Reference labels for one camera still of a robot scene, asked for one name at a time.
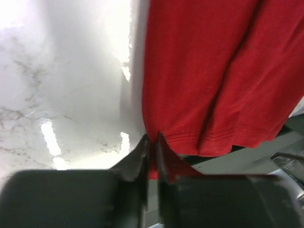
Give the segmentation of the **dark red t shirt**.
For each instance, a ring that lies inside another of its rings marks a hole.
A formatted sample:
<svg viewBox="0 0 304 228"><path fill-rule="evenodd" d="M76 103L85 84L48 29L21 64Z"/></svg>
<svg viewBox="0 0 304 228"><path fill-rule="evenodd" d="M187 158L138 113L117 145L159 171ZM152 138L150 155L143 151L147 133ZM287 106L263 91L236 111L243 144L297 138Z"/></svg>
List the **dark red t shirt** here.
<svg viewBox="0 0 304 228"><path fill-rule="evenodd" d="M275 138L304 95L301 0L152 0L143 121L152 143L217 157Z"/></svg>

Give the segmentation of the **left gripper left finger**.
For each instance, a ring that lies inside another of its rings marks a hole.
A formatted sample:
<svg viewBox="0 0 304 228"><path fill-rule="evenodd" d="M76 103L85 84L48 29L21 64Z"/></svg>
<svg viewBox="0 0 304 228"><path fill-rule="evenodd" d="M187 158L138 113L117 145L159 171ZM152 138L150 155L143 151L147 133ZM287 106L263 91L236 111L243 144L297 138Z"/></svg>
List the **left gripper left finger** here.
<svg viewBox="0 0 304 228"><path fill-rule="evenodd" d="M107 170L25 170L0 193L3 228L142 228L150 141Z"/></svg>

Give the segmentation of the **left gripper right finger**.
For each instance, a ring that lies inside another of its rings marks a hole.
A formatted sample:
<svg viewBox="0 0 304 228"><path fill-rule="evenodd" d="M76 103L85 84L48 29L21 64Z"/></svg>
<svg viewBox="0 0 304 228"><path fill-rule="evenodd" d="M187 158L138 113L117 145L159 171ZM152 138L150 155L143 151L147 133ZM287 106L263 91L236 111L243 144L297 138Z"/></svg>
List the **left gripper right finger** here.
<svg viewBox="0 0 304 228"><path fill-rule="evenodd" d="M287 180L269 174L203 174L159 134L159 215L165 228L301 228L304 212Z"/></svg>

